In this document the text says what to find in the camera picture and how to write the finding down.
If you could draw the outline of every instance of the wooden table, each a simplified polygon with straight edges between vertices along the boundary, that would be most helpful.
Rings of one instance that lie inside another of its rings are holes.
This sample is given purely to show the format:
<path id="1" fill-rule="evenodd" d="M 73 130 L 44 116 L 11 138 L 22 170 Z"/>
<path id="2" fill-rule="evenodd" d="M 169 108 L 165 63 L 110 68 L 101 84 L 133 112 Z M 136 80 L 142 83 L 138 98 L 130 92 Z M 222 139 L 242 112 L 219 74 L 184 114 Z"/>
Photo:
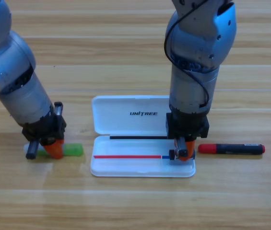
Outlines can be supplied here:
<path id="1" fill-rule="evenodd" d="M 85 155 L 27 161 L 21 128 L 0 103 L 0 230 L 271 230 L 271 0 L 239 0 L 238 32 L 221 66 L 209 137 L 261 143 L 260 158 L 198 154 L 189 179 L 90 173 L 97 95 L 168 94 L 163 52 L 170 0 L 6 0 L 31 46 L 66 141 Z"/>

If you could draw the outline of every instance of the gray metal cylinder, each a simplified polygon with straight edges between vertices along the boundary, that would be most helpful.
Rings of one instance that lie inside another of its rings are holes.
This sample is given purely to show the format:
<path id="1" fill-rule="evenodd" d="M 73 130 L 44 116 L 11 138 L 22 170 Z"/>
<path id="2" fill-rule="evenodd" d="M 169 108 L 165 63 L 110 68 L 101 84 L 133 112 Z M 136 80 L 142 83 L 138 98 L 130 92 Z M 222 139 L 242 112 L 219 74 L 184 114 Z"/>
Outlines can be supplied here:
<path id="1" fill-rule="evenodd" d="M 49 113 L 52 105 L 35 73 L 23 87 L 9 94 L 0 94 L 0 101 L 19 125 L 39 121 Z"/>
<path id="2" fill-rule="evenodd" d="M 203 83 L 210 96 L 209 103 L 200 108 L 200 105 L 206 101 L 203 88 L 190 76 L 173 65 L 169 97 L 170 106 L 187 114 L 202 113 L 209 110 L 213 100 L 218 71 L 219 68 L 209 73 L 190 72 Z"/>

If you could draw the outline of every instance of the case lid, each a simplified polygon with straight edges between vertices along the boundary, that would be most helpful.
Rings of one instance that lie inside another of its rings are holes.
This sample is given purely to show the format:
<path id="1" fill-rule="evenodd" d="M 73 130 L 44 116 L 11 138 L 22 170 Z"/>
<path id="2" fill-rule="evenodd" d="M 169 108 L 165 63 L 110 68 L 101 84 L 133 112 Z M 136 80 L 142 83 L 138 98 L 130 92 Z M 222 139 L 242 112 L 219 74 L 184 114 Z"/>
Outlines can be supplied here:
<path id="1" fill-rule="evenodd" d="M 97 96 L 92 100 L 92 111 L 99 134 L 166 136 L 169 96 Z"/>

